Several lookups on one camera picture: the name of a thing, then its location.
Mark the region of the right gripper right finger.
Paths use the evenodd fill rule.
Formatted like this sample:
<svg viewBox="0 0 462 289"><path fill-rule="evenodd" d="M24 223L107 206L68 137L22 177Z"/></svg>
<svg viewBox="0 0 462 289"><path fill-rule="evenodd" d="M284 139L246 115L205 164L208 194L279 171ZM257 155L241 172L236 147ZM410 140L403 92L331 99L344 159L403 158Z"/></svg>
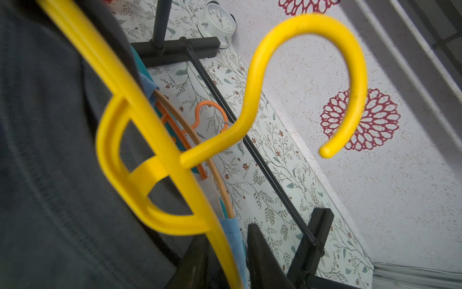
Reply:
<svg viewBox="0 0 462 289"><path fill-rule="evenodd" d="M251 289L294 289L254 223L248 226L247 259Z"/></svg>

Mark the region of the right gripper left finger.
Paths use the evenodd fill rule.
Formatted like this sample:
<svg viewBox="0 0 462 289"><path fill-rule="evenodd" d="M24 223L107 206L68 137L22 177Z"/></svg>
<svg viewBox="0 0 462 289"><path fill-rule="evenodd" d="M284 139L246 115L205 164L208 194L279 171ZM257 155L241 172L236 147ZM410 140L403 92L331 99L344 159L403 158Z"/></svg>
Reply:
<svg viewBox="0 0 462 289"><path fill-rule="evenodd" d="M195 236L166 289L228 289L220 262L205 235Z"/></svg>

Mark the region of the light blue garment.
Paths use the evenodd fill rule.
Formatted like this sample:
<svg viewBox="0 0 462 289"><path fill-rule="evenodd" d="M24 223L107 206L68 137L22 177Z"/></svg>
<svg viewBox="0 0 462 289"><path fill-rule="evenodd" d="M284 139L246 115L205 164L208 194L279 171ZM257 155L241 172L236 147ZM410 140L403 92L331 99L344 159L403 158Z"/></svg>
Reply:
<svg viewBox="0 0 462 289"><path fill-rule="evenodd" d="M145 74L140 73L140 79L143 86L144 94L149 100L153 108L156 108L156 97L154 97L154 91L158 90L158 86ZM233 252L234 260L238 267L238 272L243 281L244 288L248 289L247 284L247 269L245 264L245 249L243 245L243 238L239 230L239 222L237 218L225 218L219 217L220 225L225 232L227 241Z"/></svg>

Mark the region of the yellow plastic hanger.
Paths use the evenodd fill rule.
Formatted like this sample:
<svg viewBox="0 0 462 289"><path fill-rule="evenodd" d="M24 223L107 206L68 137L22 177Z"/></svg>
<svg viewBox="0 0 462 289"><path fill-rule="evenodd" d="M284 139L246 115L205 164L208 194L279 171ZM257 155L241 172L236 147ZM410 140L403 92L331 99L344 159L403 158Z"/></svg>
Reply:
<svg viewBox="0 0 462 289"><path fill-rule="evenodd" d="M138 85L99 31L73 1L39 1L39 6L86 59L112 93L96 134L99 165L132 212L151 229L171 236L207 236L233 289L243 282L225 233L200 185L191 173L199 163L229 148L225 132L180 152ZM154 156L128 171L120 142L132 122ZM165 213L148 194L170 177L191 209L189 216Z"/></svg>

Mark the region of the dark grey t-shirt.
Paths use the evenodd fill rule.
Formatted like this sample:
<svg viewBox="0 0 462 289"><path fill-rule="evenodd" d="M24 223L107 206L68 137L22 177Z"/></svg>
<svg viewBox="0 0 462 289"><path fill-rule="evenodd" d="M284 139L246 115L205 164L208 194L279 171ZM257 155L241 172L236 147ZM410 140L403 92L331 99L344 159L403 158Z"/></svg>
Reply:
<svg viewBox="0 0 462 289"><path fill-rule="evenodd" d="M143 225L108 182L111 93L34 1L1 2L1 287L161 289L189 238Z"/></svg>

